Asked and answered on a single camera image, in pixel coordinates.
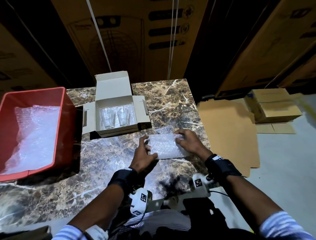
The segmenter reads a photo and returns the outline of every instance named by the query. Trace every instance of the brown marble surface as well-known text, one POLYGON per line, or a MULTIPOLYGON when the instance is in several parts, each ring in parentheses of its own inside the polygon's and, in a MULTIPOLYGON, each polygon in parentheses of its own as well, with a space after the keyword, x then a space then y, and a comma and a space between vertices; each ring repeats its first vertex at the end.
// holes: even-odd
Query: brown marble surface
MULTIPOLYGON (((0 227, 29 225, 78 213, 109 182, 112 174, 128 167, 139 137, 169 133, 178 128, 196 131, 210 147, 186 79, 132 84, 134 95, 144 95, 152 128, 121 136, 90 140, 90 134, 76 139, 74 164, 62 171, 43 172, 27 179, 0 183, 0 227)), ((69 89, 67 94, 80 106, 94 100, 95 88, 69 89)), ((193 174, 206 168, 196 158, 160 160, 145 178, 144 188, 159 199, 168 193, 190 189, 193 174), (166 188, 173 179, 174 187, 166 188)))

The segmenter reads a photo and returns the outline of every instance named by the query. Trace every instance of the red plastic bin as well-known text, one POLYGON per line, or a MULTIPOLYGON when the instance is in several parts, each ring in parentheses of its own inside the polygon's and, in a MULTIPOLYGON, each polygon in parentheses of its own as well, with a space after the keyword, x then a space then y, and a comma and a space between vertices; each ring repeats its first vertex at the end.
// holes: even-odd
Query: red plastic bin
POLYGON ((24 178, 49 168, 61 168, 71 164, 74 143, 76 108, 66 93, 64 87, 48 89, 8 92, 0 104, 0 172, 5 169, 6 161, 11 157, 19 125, 15 117, 15 107, 27 108, 33 105, 60 106, 57 135, 53 162, 37 170, 27 170, 15 174, 0 175, 0 181, 24 178))

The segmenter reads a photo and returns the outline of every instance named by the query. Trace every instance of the striped shirt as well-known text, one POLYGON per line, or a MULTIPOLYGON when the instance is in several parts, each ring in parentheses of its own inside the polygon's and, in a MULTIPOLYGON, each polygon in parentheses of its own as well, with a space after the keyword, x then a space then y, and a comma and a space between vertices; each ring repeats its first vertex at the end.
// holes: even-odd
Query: striped shirt
MULTIPOLYGON (((130 219, 125 226, 133 225, 131 227, 139 229, 140 234, 148 231, 152 236, 159 227, 168 227, 173 230, 182 231, 188 231, 191 228, 190 219, 175 210, 165 209, 148 212, 144 215, 142 221, 140 221, 141 219, 141 215, 134 217, 130 219)), ((122 227, 122 231, 127 230, 127 227, 122 227)), ((284 211, 274 213, 268 217, 260 226, 259 230, 261 236, 264 238, 315 240, 311 234, 304 231, 304 229, 284 211)), ((111 240, 115 240, 119 234, 120 232, 111 237, 111 240)), ((56 234, 53 240, 87 240, 87 238, 76 227, 66 225, 56 234)))

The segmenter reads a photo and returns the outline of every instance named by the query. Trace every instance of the open white cardboard box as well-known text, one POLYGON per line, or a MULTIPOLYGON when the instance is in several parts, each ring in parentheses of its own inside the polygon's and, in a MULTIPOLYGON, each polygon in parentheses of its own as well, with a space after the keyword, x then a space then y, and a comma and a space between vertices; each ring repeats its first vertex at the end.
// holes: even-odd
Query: open white cardboard box
POLYGON ((133 96, 127 71, 98 74, 95 101, 83 105, 82 134, 96 131, 101 137, 115 136, 138 131, 138 123, 150 122, 144 96, 133 96), (129 125, 120 127, 117 121, 115 128, 103 130, 100 109, 104 107, 130 106, 129 125))

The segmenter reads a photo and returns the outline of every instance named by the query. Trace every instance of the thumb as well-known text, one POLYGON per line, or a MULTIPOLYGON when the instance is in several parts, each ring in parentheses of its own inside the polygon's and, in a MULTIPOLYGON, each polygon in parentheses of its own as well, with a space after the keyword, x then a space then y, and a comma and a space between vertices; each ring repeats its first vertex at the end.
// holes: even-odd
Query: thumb
POLYGON ((152 154, 151 157, 152 157, 152 160, 155 160, 158 157, 158 153, 152 154))
POLYGON ((181 140, 180 138, 176 138, 176 143, 179 144, 181 147, 184 147, 185 141, 181 140))

